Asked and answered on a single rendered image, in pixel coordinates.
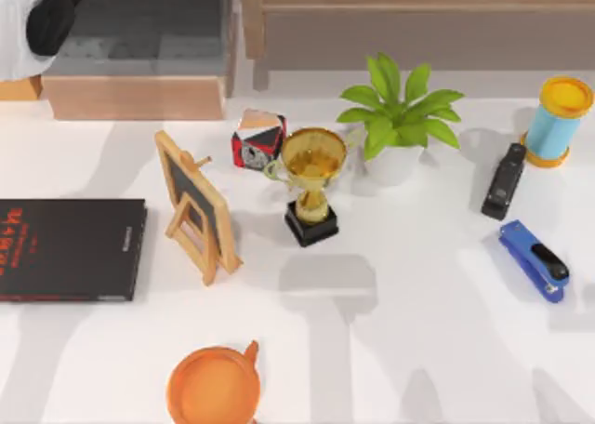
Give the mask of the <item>black and red book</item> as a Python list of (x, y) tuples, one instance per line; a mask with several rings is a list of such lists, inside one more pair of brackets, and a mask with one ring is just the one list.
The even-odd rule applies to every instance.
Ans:
[(0, 199), (0, 301), (130, 301), (142, 199)]

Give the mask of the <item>wooden cupboard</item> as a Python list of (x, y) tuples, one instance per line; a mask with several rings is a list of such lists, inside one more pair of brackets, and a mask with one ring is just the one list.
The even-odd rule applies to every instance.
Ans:
[(474, 97), (529, 97), (567, 73), (595, 84), (595, 0), (238, 0), (236, 91), (331, 96), (377, 52)]

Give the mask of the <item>open wooden drawer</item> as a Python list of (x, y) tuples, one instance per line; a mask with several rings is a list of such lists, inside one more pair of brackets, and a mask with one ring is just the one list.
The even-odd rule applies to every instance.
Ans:
[(45, 76), (216, 76), (231, 93), (232, 0), (83, 0)]

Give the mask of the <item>green plant in white pot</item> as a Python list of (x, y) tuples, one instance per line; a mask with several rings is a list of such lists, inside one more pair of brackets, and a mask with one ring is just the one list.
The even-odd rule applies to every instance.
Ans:
[(431, 67), (422, 63), (406, 79), (385, 53), (366, 58), (369, 83), (344, 89), (340, 97), (354, 105), (340, 113), (340, 124), (364, 126), (364, 170), (381, 187), (405, 182), (432, 139), (458, 150), (451, 124), (461, 121), (453, 104), (465, 98), (455, 89), (429, 90)]

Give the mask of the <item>black stapler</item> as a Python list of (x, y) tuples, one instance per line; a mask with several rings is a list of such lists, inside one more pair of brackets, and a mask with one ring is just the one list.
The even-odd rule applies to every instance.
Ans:
[(481, 212), (485, 216), (503, 220), (507, 215), (524, 170), (526, 152), (526, 147), (519, 142), (509, 145), (506, 154), (496, 168), (483, 200)]

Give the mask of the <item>pale wooden drawer front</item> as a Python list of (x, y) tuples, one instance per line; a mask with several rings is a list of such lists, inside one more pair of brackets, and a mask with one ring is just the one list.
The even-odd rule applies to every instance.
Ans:
[(49, 75), (44, 96), (66, 121), (221, 120), (228, 95), (216, 76)]

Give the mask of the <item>orange cup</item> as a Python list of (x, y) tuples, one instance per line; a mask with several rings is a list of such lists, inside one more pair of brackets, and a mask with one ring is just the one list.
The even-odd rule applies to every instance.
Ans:
[(174, 424), (257, 424), (258, 350), (254, 340), (244, 351), (202, 348), (179, 362), (166, 388)]

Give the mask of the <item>gold trophy with black base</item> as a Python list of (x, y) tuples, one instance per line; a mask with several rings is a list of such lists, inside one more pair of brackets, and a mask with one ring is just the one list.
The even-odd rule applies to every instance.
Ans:
[(347, 136), (322, 127), (304, 127), (285, 138), (279, 157), (263, 168), (263, 174), (298, 187), (301, 193), (287, 205), (284, 220), (303, 246), (316, 244), (338, 233), (337, 215), (324, 190), (343, 169), (347, 156), (362, 141), (364, 131)]

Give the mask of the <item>red black and white cube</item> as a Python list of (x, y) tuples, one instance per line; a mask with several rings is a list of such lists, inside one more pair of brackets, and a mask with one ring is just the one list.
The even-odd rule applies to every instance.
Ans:
[(233, 163), (262, 171), (279, 156), (286, 134), (287, 121), (283, 115), (246, 109), (231, 137)]

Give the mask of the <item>wooden framed blackboard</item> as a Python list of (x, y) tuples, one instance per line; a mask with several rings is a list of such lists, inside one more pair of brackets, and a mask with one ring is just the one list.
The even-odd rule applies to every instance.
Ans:
[(165, 235), (186, 252), (200, 270), (203, 283), (212, 285), (219, 267), (232, 274), (243, 264), (236, 253), (227, 201), (201, 171), (212, 158), (196, 161), (164, 130), (154, 139), (174, 208)]

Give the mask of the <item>blue stapler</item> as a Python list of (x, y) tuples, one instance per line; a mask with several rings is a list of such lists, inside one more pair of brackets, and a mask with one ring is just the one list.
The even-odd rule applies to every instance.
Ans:
[(501, 226), (498, 239), (546, 301), (559, 303), (563, 300), (570, 270), (554, 252), (519, 220)]

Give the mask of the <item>blue and yellow bottle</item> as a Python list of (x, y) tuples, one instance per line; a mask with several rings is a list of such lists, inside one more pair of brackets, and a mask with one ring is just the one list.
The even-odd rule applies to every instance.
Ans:
[(550, 77), (540, 89), (533, 121), (521, 136), (526, 159), (541, 168), (560, 166), (594, 102), (595, 94), (583, 80), (566, 75)]

